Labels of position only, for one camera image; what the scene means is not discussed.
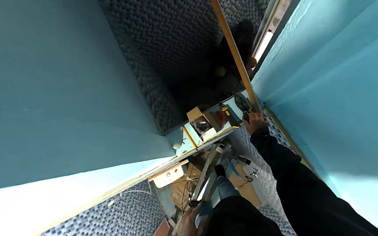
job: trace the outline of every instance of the plywood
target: plywood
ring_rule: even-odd
[[[236,175],[236,173],[232,173],[229,180],[234,185],[234,187],[240,192],[240,195],[245,199],[249,200],[255,207],[259,207],[262,205],[259,198],[256,195],[255,190],[253,189],[252,183],[248,183],[247,179],[245,178],[246,174],[244,172],[243,167],[240,164],[235,166],[237,172],[239,173],[241,179]]]

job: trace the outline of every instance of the person's arm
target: person's arm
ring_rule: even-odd
[[[378,235],[366,221],[310,169],[301,157],[269,134],[263,114],[250,113],[243,121],[250,142],[269,164],[284,212],[297,235]]]

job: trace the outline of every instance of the wooden board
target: wooden board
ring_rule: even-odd
[[[236,173],[232,172],[229,178],[230,182],[239,191],[240,195],[245,199],[249,200],[255,207],[259,207],[260,205],[262,205],[262,203],[256,195],[255,190],[253,189],[252,183],[247,183],[247,179],[245,178],[246,174],[244,172],[243,167],[240,164],[237,164],[235,168],[239,175],[242,177],[241,179],[239,179]]]
[[[181,210],[183,210],[182,205],[183,205],[183,208],[185,208],[186,205],[189,203],[188,191],[185,189],[185,186],[187,183],[186,178],[191,176],[190,178],[193,179],[193,178],[197,178],[200,175],[201,175],[201,171],[195,166],[193,166],[192,163],[189,163],[186,174],[183,175],[181,178],[177,179],[176,181],[174,181],[172,184],[170,184],[169,187],[171,190],[173,190],[173,193],[170,195],[170,198],[173,200],[174,204],[176,204],[176,206],[179,207]]]

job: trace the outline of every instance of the blue painted wall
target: blue painted wall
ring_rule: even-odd
[[[0,187],[171,155],[97,1],[0,0]]]
[[[302,0],[252,84],[318,174],[378,227],[378,0]]]

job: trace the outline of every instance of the blue jeans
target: blue jeans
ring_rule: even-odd
[[[237,191],[233,184],[224,176],[218,176],[217,178],[218,183],[218,193],[220,194],[220,200],[227,198],[229,196],[241,196],[239,191]],[[199,209],[198,215],[195,219],[195,226],[198,228],[201,219],[205,215],[209,215],[213,210],[213,206],[209,201],[201,202],[201,207]]]

